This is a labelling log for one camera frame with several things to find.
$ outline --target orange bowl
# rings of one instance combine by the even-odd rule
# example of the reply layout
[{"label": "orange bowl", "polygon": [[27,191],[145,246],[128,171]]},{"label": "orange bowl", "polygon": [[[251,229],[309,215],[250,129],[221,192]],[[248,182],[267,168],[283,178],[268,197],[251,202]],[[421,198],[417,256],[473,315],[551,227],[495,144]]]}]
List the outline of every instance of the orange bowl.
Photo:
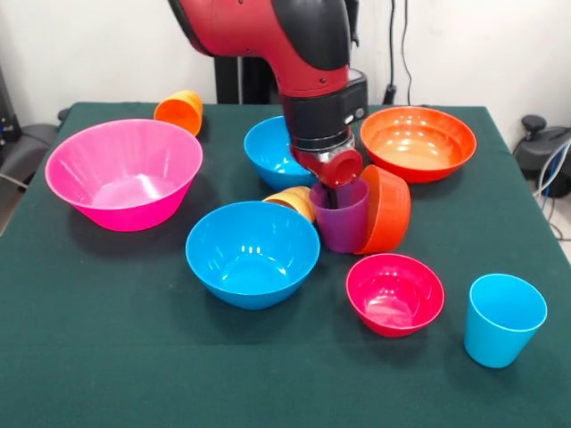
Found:
[{"label": "orange bowl", "polygon": [[425,107],[393,107],[370,115],[360,137],[371,160],[409,183],[449,176],[476,152],[476,137],[461,120]]},{"label": "orange bowl", "polygon": [[360,178],[368,184],[367,242],[356,254],[392,251],[409,227],[409,186],[375,165],[363,169]]}]

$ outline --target small blue bowl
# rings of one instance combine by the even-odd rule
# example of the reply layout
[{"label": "small blue bowl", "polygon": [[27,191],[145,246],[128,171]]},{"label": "small blue bowl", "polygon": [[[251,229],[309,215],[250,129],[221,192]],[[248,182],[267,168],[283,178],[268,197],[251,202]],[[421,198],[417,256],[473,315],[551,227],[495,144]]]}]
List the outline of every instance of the small blue bowl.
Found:
[{"label": "small blue bowl", "polygon": [[292,295],[319,258],[313,225],[289,208],[238,202],[202,218],[186,240],[194,274],[219,299],[265,309]]},{"label": "small blue bowl", "polygon": [[244,149],[258,175],[277,192],[288,187],[312,187],[317,178],[294,159],[283,116],[264,120],[250,129]]}]

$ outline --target white wall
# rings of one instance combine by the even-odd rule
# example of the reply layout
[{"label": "white wall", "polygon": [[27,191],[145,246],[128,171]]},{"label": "white wall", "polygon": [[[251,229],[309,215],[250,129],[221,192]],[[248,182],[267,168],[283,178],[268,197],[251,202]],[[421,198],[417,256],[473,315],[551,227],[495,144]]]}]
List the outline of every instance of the white wall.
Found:
[{"label": "white wall", "polygon": [[76,101],[159,101],[179,89],[216,102],[167,0],[0,0],[0,64],[23,124]]},{"label": "white wall", "polygon": [[[360,0],[355,68],[371,102],[388,82],[389,0]],[[397,102],[402,0],[395,17]],[[571,2],[410,0],[413,103],[485,105],[509,144],[527,113],[571,124]],[[0,0],[0,63],[21,121],[77,101],[158,101],[180,88],[215,102],[212,59],[186,41],[166,0]]]}]

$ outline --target green table cover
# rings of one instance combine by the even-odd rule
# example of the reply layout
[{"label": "green table cover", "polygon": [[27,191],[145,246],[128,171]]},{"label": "green table cover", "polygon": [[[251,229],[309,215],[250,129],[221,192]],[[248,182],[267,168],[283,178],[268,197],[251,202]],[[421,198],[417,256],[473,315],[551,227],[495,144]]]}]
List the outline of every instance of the green table cover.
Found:
[{"label": "green table cover", "polygon": [[[58,142],[154,104],[79,103]],[[104,230],[58,200],[44,166],[0,238],[3,427],[571,426],[571,270],[487,110],[443,110],[476,133],[475,157],[415,185],[398,252],[442,278],[443,313],[389,340],[345,295],[357,257],[325,248],[302,288],[248,312],[208,294],[185,240],[209,211],[270,190],[243,150],[279,106],[205,107],[204,163],[177,214],[154,229]],[[512,366],[462,347],[468,288],[505,272],[535,284],[545,325]]]}]

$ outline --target pink bowl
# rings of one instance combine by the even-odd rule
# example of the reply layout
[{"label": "pink bowl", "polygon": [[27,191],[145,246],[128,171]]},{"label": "pink bowl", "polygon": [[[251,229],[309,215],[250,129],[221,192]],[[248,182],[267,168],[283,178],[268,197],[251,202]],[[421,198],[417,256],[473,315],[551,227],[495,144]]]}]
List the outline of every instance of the pink bowl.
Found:
[{"label": "pink bowl", "polygon": [[400,254],[361,259],[347,276],[347,294],[365,325],[385,337],[406,336],[443,310],[444,288],[426,265]]},{"label": "pink bowl", "polygon": [[126,119],[71,136],[46,163],[46,182],[97,225],[118,232],[157,226],[180,206],[203,162],[190,133]]}]

